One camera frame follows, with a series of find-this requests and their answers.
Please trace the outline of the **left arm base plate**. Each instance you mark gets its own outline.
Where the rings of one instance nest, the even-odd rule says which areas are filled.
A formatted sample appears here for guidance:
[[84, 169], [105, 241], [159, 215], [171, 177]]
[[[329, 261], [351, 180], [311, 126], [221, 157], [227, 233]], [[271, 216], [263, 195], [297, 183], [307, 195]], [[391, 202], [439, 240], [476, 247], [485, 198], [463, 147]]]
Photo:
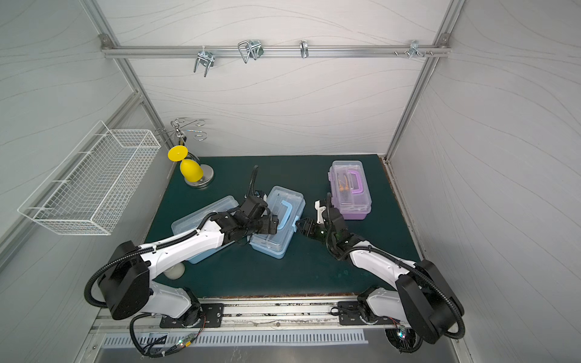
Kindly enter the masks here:
[[174, 319], [163, 316], [160, 328], [219, 328], [222, 324], [224, 305], [222, 303], [198, 303], [182, 316]]

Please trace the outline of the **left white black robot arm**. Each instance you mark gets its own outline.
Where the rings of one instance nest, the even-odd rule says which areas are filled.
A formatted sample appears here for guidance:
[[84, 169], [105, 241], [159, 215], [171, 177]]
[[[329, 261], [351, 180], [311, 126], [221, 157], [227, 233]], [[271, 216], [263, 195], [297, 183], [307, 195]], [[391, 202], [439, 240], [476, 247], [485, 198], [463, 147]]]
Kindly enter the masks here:
[[208, 213], [192, 230], [139, 246], [124, 242], [89, 278], [84, 298], [91, 306], [108, 309], [115, 320], [158, 314], [193, 326], [203, 314], [196, 296], [188, 288], [158, 284], [155, 278], [208, 250], [253, 234], [276, 234], [278, 225], [267, 202], [251, 195], [231, 210]]

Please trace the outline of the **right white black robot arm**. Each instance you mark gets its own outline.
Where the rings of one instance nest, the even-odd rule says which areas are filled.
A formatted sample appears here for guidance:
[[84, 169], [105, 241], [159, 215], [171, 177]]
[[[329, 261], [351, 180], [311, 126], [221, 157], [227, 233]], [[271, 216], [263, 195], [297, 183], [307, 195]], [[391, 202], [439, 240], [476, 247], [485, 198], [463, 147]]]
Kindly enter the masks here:
[[339, 209], [317, 210], [315, 219], [298, 220], [296, 230], [321, 242], [336, 260], [349, 260], [392, 287], [371, 287], [358, 295], [355, 306], [337, 306], [336, 315], [349, 323], [393, 324], [391, 340], [401, 352], [414, 352], [440, 337], [465, 336], [464, 308], [434, 263], [395, 257], [349, 231]]

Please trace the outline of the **purple clear toolbox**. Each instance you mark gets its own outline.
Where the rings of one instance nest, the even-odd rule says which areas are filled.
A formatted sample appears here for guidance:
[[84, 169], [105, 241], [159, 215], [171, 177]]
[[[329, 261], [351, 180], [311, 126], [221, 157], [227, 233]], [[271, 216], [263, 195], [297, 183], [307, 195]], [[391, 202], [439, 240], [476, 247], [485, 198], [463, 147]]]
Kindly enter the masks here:
[[363, 164], [335, 160], [329, 169], [331, 202], [346, 220], [363, 220], [372, 211], [372, 198]]

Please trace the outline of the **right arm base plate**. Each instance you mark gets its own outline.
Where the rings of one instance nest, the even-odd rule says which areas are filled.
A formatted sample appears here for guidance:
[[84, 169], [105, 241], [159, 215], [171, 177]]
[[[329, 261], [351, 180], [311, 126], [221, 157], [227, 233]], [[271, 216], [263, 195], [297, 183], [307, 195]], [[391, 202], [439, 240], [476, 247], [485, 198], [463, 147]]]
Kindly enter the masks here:
[[359, 301], [340, 301], [331, 308], [330, 314], [338, 317], [339, 324], [348, 325], [394, 325], [400, 321], [387, 316], [377, 316], [364, 303]]

